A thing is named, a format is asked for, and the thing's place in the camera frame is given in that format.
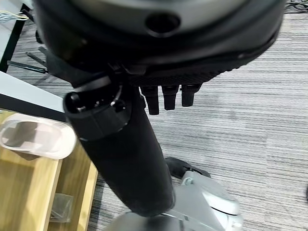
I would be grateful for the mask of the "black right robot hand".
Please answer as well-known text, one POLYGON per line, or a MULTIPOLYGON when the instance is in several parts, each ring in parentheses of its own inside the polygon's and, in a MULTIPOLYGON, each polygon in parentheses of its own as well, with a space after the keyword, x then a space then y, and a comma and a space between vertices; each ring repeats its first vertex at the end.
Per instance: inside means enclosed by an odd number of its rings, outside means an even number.
POLYGON ((71 84, 64 113, 119 199, 144 217, 174 206, 148 115, 193 104, 201 85, 265 52, 283 0, 36 0, 51 73, 71 84))

